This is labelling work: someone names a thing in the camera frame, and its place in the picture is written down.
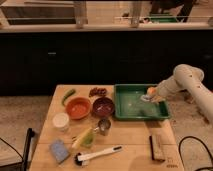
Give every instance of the green pepper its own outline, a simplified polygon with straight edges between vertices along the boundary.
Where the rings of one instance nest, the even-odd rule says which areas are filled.
[[[75,93],[75,89],[69,90],[69,91],[64,95],[63,99],[61,100],[61,104],[62,104],[63,106],[65,106],[65,104],[64,104],[65,100],[66,100],[69,96],[73,95],[74,93]]]

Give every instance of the orange bowl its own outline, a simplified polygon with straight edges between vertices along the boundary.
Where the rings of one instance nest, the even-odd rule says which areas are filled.
[[[71,119],[81,119],[90,113],[90,100],[84,97],[77,97],[69,101],[66,111]]]

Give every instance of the brown bowl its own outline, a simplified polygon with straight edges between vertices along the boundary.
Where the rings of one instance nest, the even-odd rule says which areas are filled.
[[[107,117],[115,111],[113,101],[107,97],[101,97],[95,100],[92,106],[92,113],[99,117]]]
[[[90,100],[83,97],[77,97],[69,101],[66,111],[71,119],[81,119],[90,113]]]

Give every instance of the black cable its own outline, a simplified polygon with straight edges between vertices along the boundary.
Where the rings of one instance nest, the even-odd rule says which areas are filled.
[[[21,156],[21,154],[12,145],[10,145],[8,142],[3,140],[1,137],[0,137],[0,140],[3,141],[5,144],[7,144],[10,148],[12,148],[21,157],[21,161],[23,161],[23,157]]]
[[[200,140],[200,139],[197,138],[197,137],[186,136],[186,137],[184,137],[184,138],[180,141],[180,143],[179,143],[179,145],[178,145],[178,151],[179,151],[179,153],[180,153],[180,158],[181,158],[182,162],[183,162],[183,159],[182,159],[182,154],[181,154],[181,145],[182,145],[182,143],[183,143],[184,140],[189,139],[189,138],[195,139],[195,140],[199,141],[199,142],[205,147],[206,151],[208,152],[209,158],[210,158],[210,160],[211,160],[211,162],[212,162],[212,167],[202,167],[202,168],[196,169],[195,171],[202,171],[202,170],[210,170],[210,171],[213,171],[213,156],[212,156],[212,154],[211,154],[209,148],[207,147],[207,145],[206,145],[202,140]]]

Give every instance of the paper cup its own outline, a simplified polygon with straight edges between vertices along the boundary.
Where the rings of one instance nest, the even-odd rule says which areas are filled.
[[[69,116],[67,113],[58,113],[53,117],[53,125],[60,131],[66,131],[69,128]]]

